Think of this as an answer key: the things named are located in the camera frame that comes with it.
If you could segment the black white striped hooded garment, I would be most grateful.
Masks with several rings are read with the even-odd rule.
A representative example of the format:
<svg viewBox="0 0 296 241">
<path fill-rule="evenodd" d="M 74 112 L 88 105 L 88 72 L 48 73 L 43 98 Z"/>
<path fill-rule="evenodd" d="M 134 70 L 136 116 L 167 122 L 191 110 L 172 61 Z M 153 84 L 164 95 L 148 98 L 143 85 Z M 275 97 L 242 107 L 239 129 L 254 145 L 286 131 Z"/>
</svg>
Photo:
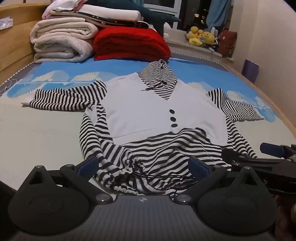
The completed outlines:
<svg viewBox="0 0 296 241">
<path fill-rule="evenodd" d="M 190 157 L 225 167 L 223 148 L 256 156 L 235 126 L 261 120 L 253 106 L 229 99 L 219 88 L 204 92 L 191 87 L 163 60 L 107 82 L 38 89 L 29 106 L 84 110 L 79 133 L 83 157 L 97 157 L 93 178 L 121 194 L 175 197 L 195 183 Z"/>
</svg>

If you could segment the white folded clothes stack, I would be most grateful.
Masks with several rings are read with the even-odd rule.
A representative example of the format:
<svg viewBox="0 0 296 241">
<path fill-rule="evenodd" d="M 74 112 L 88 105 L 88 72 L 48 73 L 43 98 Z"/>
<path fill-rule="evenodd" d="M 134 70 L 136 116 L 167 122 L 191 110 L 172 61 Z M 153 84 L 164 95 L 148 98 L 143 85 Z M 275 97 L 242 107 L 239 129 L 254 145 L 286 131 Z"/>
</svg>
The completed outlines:
<svg viewBox="0 0 296 241">
<path fill-rule="evenodd" d="M 139 11 L 110 9 L 86 4 L 86 1 L 54 1 L 42 15 L 42 19 L 77 17 L 102 28 L 133 27 L 148 29 L 149 24 Z"/>
</svg>

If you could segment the blue white patterned bed sheet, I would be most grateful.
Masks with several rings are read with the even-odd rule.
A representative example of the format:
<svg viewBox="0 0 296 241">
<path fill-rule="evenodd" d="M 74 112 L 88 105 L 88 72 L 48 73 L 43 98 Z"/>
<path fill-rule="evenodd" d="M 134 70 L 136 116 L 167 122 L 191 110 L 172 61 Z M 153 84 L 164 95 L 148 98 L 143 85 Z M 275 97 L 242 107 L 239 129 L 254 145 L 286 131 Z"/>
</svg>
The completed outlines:
<svg viewBox="0 0 296 241">
<path fill-rule="evenodd" d="M 260 157 L 295 137 L 258 93 L 223 67 L 180 59 L 33 65 L 1 89 L 1 180 L 96 156 L 109 192 L 173 195 L 189 157 L 225 167 L 222 148 Z"/>
</svg>

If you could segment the purple box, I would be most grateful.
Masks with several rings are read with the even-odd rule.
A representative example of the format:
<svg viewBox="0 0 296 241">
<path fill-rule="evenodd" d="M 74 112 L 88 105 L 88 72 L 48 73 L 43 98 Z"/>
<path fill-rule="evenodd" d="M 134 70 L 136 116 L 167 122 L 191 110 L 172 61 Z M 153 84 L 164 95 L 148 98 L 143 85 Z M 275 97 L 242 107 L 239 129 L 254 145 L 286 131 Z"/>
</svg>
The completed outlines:
<svg viewBox="0 0 296 241">
<path fill-rule="evenodd" d="M 255 80 L 259 73 L 259 66 L 254 62 L 245 59 L 241 74 L 247 78 L 250 82 L 255 83 Z"/>
</svg>

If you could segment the brown plush toy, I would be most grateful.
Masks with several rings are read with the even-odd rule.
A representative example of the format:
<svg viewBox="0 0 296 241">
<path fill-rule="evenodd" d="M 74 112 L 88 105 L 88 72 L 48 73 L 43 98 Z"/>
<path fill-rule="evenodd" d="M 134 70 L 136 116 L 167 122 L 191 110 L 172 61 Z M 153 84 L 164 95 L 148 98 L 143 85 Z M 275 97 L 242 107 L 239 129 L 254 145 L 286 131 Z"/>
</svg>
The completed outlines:
<svg viewBox="0 0 296 241">
<path fill-rule="evenodd" d="M 223 58 L 232 57 L 237 41 L 237 32 L 232 32 L 230 30 L 223 30 L 219 35 L 219 48 L 218 53 L 222 55 Z"/>
</svg>

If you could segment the yellow plush toys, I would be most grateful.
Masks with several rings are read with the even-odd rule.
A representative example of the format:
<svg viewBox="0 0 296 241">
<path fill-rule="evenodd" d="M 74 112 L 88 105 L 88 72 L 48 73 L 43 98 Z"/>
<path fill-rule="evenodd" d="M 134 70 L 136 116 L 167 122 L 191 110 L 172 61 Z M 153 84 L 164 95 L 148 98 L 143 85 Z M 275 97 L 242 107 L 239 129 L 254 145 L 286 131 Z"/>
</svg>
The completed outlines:
<svg viewBox="0 0 296 241">
<path fill-rule="evenodd" d="M 189 32 L 185 33 L 185 37 L 190 45 L 197 47 L 209 47 L 216 44 L 216 38 L 212 33 L 196 26 L 191 27 Z"/>
</svg>

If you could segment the cream folded quilt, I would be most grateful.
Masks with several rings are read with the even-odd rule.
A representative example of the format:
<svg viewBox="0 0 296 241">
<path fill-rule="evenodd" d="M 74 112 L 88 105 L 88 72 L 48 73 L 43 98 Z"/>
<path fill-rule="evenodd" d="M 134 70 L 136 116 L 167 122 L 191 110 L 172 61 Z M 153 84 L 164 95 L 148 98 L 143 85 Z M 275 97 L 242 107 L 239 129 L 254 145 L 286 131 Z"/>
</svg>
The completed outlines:
<svg viewBox="0 0 296 241">
<path fill-rule="evenodd" d="M 34 63 L 81 62 L 93 54 L 92 41 L 98 28 L 83 18 L 41 20 L 30 32 Z"/>
</svg>

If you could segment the blue curtain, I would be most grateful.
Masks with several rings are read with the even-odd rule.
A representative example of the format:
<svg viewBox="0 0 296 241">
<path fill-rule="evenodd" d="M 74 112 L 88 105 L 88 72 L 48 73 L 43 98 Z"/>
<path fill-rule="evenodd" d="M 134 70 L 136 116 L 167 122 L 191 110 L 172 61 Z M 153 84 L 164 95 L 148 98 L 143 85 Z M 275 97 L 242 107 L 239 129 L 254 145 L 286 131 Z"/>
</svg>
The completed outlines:
<svg viewBox="0 0 296 241">
<path fill-rule="evenodd" d="M 206 18 L 207 30 L 210 30 L 214 27 L 215 29 L 221 31 L 226 24 L 230 7 L 231 0 L 212 0 Z"/>
</svg>

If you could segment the white plush toy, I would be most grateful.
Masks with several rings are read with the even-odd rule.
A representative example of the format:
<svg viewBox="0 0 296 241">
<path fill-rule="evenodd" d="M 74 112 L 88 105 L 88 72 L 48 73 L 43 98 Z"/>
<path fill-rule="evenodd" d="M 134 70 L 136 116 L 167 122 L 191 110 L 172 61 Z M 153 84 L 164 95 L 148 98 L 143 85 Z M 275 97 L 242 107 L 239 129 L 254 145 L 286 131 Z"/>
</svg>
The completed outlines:
<svg viewBox="0 0 296 241">
<path fill-rule="evenodd" d="M 170 36 L 168 32 L 170 29 L 171 29 L 170 25 L 167 22 L 165 22 L 164 23 L 164 39 L 169 39 Z"/>
</svg>

